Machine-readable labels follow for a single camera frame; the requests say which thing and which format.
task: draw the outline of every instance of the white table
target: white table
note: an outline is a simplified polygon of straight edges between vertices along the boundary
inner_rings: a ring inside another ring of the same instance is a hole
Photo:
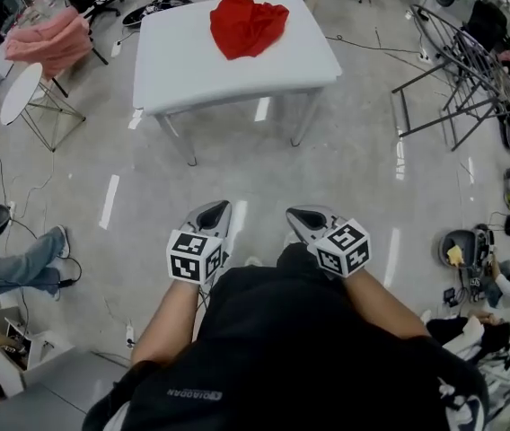
[[[137,47],[133,105],[153,115],[190,166],[191,143],[170,116],[234,101],[293,92],[309,94],[304,119],[292,145],[312,123],[321,90],[335,83],[341,68],[303,0],[255,0],[289,10],[283,36],[257,57],[228,61],[211,35],[209,13],[220,0],[189,4],[146,16]]]
[[[18,117],[22,117],[23,121],[30,127],[33,133],[38,137],[41,143],[46,146],[50,152],[55,152],[59,144],[69,136],[69,134],[77,128],[77,126],[85,121],[84,115],[79,113],[71,105],[65,102],[63,99],[58,98],[53,92],[41,83],[41,75],[43,74],[43,67],[39,62],[27,66],[23,72],[18,76],[10,87],[9,91],[5,95],[4,103],[2,103],[2,109],[0,110],[0,121],[3,125],[7,126],[13,123]],[[38,88],[41,89],[39,96],[44,96],[48,101],[53,103],[53,106],[46,105],[44,103],[35,102],[36,91]],[[80,121],[71,128],[67,134],[57,141],[57,124],[56,121],[54,132],[51,137],[51,143],[41,134],[38,125],[31,117],[28,107],[39,107],[41,109],[53,110],[57,113],[63,113],[65,115],[72,115],[79,118]]]

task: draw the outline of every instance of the black shirt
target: black shirt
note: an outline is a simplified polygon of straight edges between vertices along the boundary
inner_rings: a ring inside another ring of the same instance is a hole
[[[248,267],[214,286],[194,343],[168,366],[134,366],[84,430],[128,400],[129,431],[475,430],[488,396],[479,372],[431,338],[364,321],[340,281]]]

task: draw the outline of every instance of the pink jacket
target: pink jacket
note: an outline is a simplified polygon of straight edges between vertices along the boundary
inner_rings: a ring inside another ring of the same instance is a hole
[[[89,31],[89,23],[70,6],[51,21],[9,31],[5,58],[40,62],[44,77],[51,80],[91,51]]]

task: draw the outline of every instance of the red cloth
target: red cloth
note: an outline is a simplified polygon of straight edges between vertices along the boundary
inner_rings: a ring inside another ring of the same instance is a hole
[[[252,0],[222,0],[211,12],[211,34],[227,59],[256,57],[285,29],[289,10]]]

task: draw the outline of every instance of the yellow cloth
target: yellow cloth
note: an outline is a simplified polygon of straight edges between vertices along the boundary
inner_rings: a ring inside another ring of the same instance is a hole
[[[459,265],[464,264],[464,260],[462,259],[462,249],[460,246],[453,246],[446,252],[446,255],[449,258],[449,263],[458,267]]]

